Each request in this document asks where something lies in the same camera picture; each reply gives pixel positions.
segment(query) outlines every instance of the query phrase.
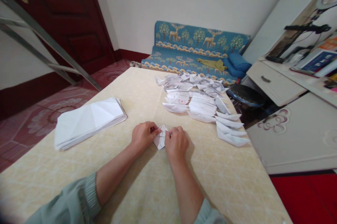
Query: ladder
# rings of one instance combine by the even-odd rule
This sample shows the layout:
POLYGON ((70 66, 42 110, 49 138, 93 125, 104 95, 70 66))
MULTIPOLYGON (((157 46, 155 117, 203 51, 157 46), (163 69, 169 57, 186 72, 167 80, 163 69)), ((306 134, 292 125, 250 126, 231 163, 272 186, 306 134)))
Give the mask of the ladder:
POLYGON ((10 36, 12 39, 21 44, 24 48, 30 51, 34 56, 40 59, 53 71, 63 77, 72 85, 76 85, 76 82, 66 73, 72 72, 82 75, 90 84, 92 84, 98 91, 102 90, 102 87, 14 0, 0 0, 6 4, 12 11, 14 11, 23 21, 12 20, 8 18, 0 17, 0 30, 10 36), (48 58, 35 49, 24 38, 14 32, 8 26, 19 26, 29 28, 35 35, 40 37, 46 44, 48 44, 55 52, 57 52, 64 60, 66 60, 71 67, 62 66, 52 63, 48 58))

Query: sofa cushion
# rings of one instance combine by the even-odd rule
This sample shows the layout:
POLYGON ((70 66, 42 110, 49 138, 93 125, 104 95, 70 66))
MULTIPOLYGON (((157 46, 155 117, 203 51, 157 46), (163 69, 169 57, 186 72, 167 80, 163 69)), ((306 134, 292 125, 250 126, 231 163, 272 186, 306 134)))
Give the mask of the sofa cushion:
POLYGON ((154 26, 154 45, 172 50, 224 58, 237 52, 242 54, 249 35, 157 21, 154 26))
POLYGON ((228 59, 236 70, 247 72, 252 66, 249 62, 243 59, 243 57, 239 53, 229 54, 228 59))
POLYGON ((232 76, 241 78, 241 79, 246 76, 246 72, 235 69, 234 65, 231 63, 231 61, 228 58, 224 58, 223 62, 224 62, 224 65, 227 66, 227 70, 232 76))
POLYGON ((227 70, 220 71, 215 68, 208 67, 197 61, 197 58, 210 60, 206 56, 195 56, 191 52, 171 50, 158 46, 153 46, 152 54, 141 61, 142 68, 151 70, 165 71, 168 74, 180 74, 188 72, 192 74, 200 74, 208 76, 214 80, 223 80, 224 85, 229 86, 236 82, 237 77, 232 76, 227 70))

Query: door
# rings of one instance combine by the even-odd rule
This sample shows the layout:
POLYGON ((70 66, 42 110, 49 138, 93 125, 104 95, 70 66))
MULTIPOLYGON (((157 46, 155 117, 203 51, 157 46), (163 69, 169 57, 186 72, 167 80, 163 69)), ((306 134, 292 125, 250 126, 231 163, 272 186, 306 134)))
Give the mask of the door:
MULTIPOLYGON (((97 0, 15 1, 89 74, 115 62, 97 0)), ((69 66, 44 45, 58 63, 69 66)))

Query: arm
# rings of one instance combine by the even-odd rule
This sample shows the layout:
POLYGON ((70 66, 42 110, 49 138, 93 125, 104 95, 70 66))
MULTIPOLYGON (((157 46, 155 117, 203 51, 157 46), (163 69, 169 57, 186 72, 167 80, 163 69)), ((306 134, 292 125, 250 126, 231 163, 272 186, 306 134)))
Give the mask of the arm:
POLYGON ((130 145, 98 170, 96 191, 101 206, 111 197, 131 164, 144 152, 160 132, 161 130, 154 122, 148 121, 139 124, 132 132, 130 145))
POLYGON ((212 209, 204 198, 185 159, 189 147, 182 127, 166 132, 165 150, 176 184, 179 212, 182 223, 227 223, 223 216, 212 209))
POLYGON ((59 195, 40 207, 26 223, 92 223, 128 168, 159 133, 160 129, 154 122, 136 126, 131 143, 122 152, 89 177, 64 187, 59 195))

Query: drawer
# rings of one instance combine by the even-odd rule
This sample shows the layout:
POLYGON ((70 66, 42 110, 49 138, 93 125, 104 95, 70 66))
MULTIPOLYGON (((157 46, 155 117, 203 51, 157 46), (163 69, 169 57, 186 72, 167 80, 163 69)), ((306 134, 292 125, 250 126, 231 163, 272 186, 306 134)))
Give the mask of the drawer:
POLYGON ((333 106, 307 93, 247 134, 268 174, 335 169, 336 121, 333 106))
POLYGON ((305 88, 257 61, 248 70, 247 75, 266 93, 277 106, 283 106, 306 91, 305 88))

